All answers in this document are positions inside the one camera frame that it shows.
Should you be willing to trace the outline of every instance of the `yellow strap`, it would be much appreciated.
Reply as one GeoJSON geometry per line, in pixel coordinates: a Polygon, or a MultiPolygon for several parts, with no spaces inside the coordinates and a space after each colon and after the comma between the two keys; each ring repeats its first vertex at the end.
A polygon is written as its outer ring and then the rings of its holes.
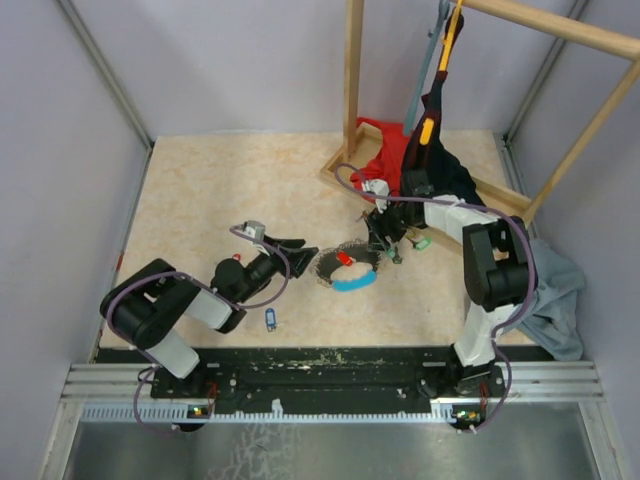
{"type": "Polygon", "coordinates": [[[444,40],[444,49],[442,50],[442,59],[440,60],[440,66],[438,70],[443,72],[449,67],[449,58],[451,57],[451,50],[453,49],[453,38],[456,34],[456,27],[458,26],[458,19],[460,18],[460,12],[462,11],[462,0],[458,0],[456,9],[453,11],[453,17],[451,17],[451,25],[447,36],[444,40]]]}
{"type": "MultiPolygon", "coordinates": [[[[456,34],[456,27],[458,26],[458,18],[460,18],[461,11],[462,0],[458,0],[456,8],[453,11],[453,16],[451,17],[451,25],[449,26],[449,30],[443,40],[442,59],[440,60],[440,66],[438,67],[438,71],[440,72],[446,71],[449,67],[449,58],[451,57],[451,50],[453,50],[453,38],[456,34]]],[[[424,119],[424,123],[422,124],[422,133],[420,134],[420,145],[426,145],[429,143],[434,127],[435,122],[432,118],[424,119]]]]}
{"type": "Polygon", "coordinates": [[[431,134],[433,133],[433,127],[436,122],[433,118],[425,118],[422,124],[422,133],[420,133],[420,145],[426,145],[431,140],[431,134]]]}

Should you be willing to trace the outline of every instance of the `red cloth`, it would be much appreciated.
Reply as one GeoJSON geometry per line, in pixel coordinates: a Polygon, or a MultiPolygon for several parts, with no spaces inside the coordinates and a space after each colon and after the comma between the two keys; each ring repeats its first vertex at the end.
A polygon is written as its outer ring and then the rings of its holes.
{"type": "MultiPolygon", "coordinates": [[[[400,192],[400,178],[402,177],[402,160],[404,151],[409,143],[409,137],[402,134],[402,124],[392,122],[379,122],[372,118],[358,117],[358,126],[367,123],[377,127],[382,132],[382,147],[380,151],[371,159],[361,172],[367,180],[380,178],[389,184],[391,194],[400,192]]],[[[362,189],[362,182],[357,173],[350,177],[353,186],[362,189]]]]}

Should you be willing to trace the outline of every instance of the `gray cloth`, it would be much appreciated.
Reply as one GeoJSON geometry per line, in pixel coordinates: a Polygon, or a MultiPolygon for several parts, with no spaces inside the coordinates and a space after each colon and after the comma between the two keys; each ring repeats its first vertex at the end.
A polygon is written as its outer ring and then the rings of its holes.
{"type": "Polygon", "coordinates": [[[515,327],[556,360],[579,360],[583,347],[576,331],[576,299],[585,286],[584,275],[543,240],[532,240],[531,250],[538,288],[529,311],[515,327]]]}

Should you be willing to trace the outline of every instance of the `wooden post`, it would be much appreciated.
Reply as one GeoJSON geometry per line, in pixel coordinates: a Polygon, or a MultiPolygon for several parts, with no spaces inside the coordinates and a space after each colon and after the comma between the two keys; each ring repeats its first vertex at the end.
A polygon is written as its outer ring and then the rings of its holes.
{"type": "Polygon", "coordinates": [[[573,165],[573,162],[580,156],[582,151],[589,145],[591,139],[598,133],[600,127],[604,124],[604,122],[609,118],[611,113],[615,110],[618,104],[622,101],[625,95],[631,90],[635,81],[640,77],[640,60],[636,60],[631,66],[627,69],[624,76],[616,86],[616,88],[611,92],[609,98],[602,104],[600,110],[593,116],[589,124],[582,131],[578,139],[571,146],[565,157],[558,164],[555,171],[547,180],[540,193],[533,199],[531,204],[525,210],[522,218],[525,223],[528,225],[531,223],[534,215],[540,208],[540,205],[547,199],[547,197],[551,194],[554,187],[558,184],[558,182],[562,179],[569,167],[573,165]]]}
{"type": "Polygon", "coordinates": [[[511,0],[464,0],[464,6],[629,60],[640,58],[640,39],[511,0]]]}
{"type": "Polygon", "coordinates": [[[362,15],[364,0],[347,0],[347,28],[344,48],[344,142],[347,160],[356,151],[358,88],[360,86],[360,52],[362,49],[362,15]]]}

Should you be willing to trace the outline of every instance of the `wooden frame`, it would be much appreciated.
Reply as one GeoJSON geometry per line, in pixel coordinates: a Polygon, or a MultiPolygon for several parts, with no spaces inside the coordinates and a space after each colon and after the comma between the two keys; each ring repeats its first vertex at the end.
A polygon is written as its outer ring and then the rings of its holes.
{"type": "MultiPolygon", "coordinates": [[[[618,85],[569,148],[533,200],[508,188],[474,177],[478,193],[487,205],[508,214],[519,215],[528,225],[558,182],[640,77],[640,39],[565,18],[512,0],[464,0],[463,6],[631,61],[631,65],[618,85]]],[[[377,154],[382,141],[378,129],[367,125],[356,128],[363,11],[364,0],[347,0],[344,140],[342,147],[320,171],[321,179],[338,187],[339,184],[334,177],[336,166],[341,162],[348,162],[356,167],[363,167],[377,154]]]]}

